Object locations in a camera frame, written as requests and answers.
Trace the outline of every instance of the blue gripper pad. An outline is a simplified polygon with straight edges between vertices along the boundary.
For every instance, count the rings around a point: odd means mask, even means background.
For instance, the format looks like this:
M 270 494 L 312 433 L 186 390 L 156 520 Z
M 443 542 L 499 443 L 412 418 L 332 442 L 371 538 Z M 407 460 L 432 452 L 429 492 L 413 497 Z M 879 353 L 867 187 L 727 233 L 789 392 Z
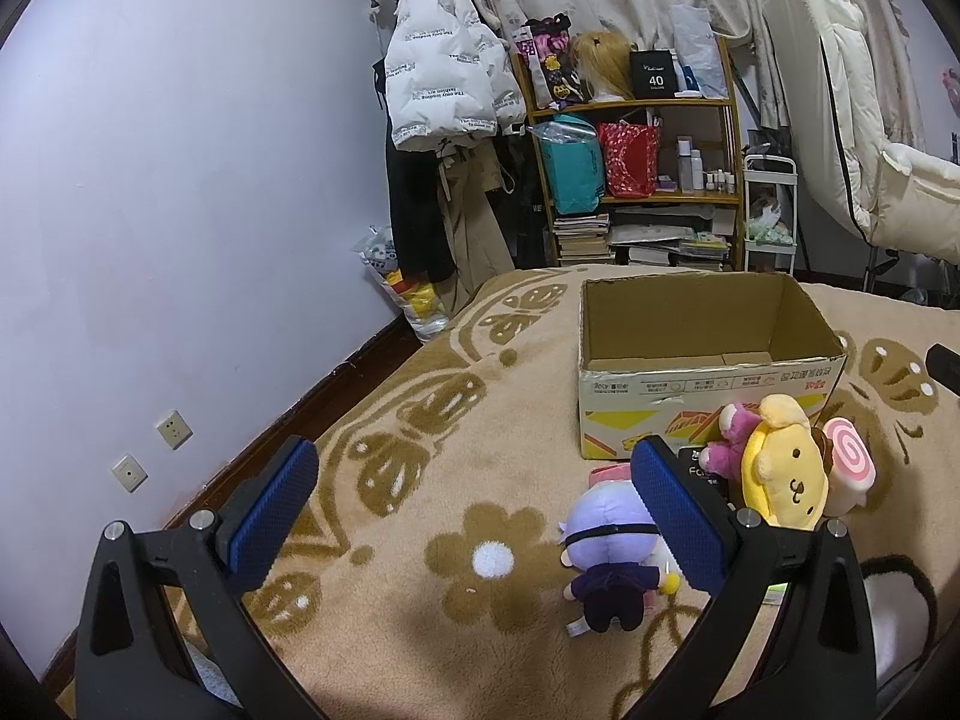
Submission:
M 256 590 L 317 485 L 320 460 L 313 443 L 291 436 L 253 479 L 238 485 L 220 509 L 217 555 L 232 593 Z
M 691 474 L 659 436 L 637 442 L 634 487 L 693 589 L 716 595 L 736 552 L 736 528 L 723 498 Z

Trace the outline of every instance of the wooden shelf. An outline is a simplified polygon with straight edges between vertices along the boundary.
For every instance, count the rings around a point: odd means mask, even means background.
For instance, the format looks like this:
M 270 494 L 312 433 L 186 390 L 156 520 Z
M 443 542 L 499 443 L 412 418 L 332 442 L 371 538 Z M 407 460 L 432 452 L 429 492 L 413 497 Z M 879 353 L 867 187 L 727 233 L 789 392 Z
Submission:
M 651 203 L 703 203 L 707 205 L 739 205 L 739 194 L 726 194 L 723 191 L 704 191 L 702 194 L 682 194 L 679 191 L 657 191 L 644 199 L 636 197 L 613 197 L 605 194 L 601 205 L 650 205 Z
M 612 103 L 586 103 L 584 105 L 568 105 L 562 111 L 553 108 L 542 108 L 528 111 L 531 119 L 543 119 L 560 113 L 587 113 L 589 111 L 606 111 L 616 108 L 662 108 L 667 105 L 686 105 L 699 108 L 729 108 L 729 100 L 705 100 L 704 98 L 665 98 L 664 100 L 615 100 Z

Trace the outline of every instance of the white wall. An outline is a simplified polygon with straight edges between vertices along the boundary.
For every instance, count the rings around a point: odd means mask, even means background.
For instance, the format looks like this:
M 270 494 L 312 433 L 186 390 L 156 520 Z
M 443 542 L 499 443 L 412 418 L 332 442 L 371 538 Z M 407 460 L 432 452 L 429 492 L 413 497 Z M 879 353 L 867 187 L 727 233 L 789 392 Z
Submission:
M 34 0 L 0 50 L 0 620 L 33 669 L 107 522 L 162 526 L 390 322 L 349 251 L 388 219 L 366 7 Z

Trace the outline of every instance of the cardboard box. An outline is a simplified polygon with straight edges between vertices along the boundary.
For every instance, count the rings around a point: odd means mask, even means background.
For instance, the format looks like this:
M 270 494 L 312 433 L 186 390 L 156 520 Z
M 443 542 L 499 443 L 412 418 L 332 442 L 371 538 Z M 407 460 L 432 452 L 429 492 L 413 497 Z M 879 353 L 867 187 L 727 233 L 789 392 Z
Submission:
M 586 281 L 580 305 L 580 439 L 588 460 L 629 458 L 642 437 L 674 449 L 720 437 L 728 403 L 782 392 L 814 421 L 846 353 L 786 274 Z

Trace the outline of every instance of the swirl candy plush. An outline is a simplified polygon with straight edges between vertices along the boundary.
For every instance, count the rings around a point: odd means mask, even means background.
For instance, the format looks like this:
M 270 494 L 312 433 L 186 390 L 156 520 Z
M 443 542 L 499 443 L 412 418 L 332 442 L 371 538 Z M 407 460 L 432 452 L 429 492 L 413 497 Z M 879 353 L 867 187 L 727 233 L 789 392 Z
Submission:
M 841 517 L 854 506 L 867 503 L 867 493 L 877 480 L 877 469 L 870 459 L 870 452 L 848 419 L 841 416 L 824 425 L 824 435 L 829 440 L 833 468 L 829 471 L 829 494 L 824 514 Z

